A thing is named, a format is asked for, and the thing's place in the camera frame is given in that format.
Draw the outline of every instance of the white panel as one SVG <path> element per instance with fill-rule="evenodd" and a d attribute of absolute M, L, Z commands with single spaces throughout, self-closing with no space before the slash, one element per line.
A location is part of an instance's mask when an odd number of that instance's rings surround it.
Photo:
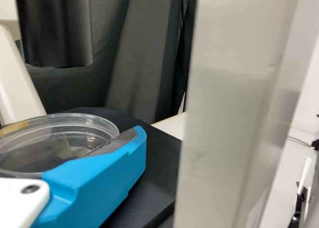
<path fill-rule="evenodd" d="M 319 38 L 306 76 L 305 84 L 299 98 L 292 128 L 316 134 L 319 132 Z"/>
<path fill-rule="evenodd" d="M 46 115 L 9 31 L 0 24 L 0 123 Z"/>
<path fill-rule="evenodd" d="M 0 0 L 0 24 L 5 25 L 11 32 L 14 40 L 20 39 L 18 15 L 15 0 Z"/>
<path fill-rule="evenodd" d="M 257 227 L 311 60 L 318 2 L 198 0 L 174 227 Z"/>

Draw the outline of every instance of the black curtain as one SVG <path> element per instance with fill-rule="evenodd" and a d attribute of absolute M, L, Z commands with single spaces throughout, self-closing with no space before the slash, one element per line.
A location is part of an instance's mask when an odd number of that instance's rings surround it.
<path fill-rule="evenodd" d="M 174 115 L 187 86 L 196 0 L 90 0 L 94 62 L 28 71 L 47 113 L 118 109 L 147 123 Z"/>

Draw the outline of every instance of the white device casing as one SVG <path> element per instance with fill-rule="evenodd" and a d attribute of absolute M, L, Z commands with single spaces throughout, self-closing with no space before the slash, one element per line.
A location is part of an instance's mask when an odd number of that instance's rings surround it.
<path fill-rule="evenodd" d="M 36 185 L 38 190 L 22 190 Z M 0 227 L 30 227 L 50 198 L 49 185 L 37 179 L 0 178 Z"/>

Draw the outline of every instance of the white wall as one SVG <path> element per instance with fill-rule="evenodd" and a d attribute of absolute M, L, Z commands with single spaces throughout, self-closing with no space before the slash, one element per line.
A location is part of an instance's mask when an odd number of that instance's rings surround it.
<path fill-rule="evenodd" d="M 318 133 L 319 118 L 317 118 L 317 114 L 319 114 L 319 37 L 291 128 L 313 135 Z"/>

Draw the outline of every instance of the clear plastic lid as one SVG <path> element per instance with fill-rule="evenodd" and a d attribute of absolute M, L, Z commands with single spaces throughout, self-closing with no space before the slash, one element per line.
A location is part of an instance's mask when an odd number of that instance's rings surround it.
<path fill-rule="evenodd" d="M 88 114 L 52 114 L 9 125 L 0 130 L 0 176 L 40 178 L 118 136 L 112 122 Z"/>

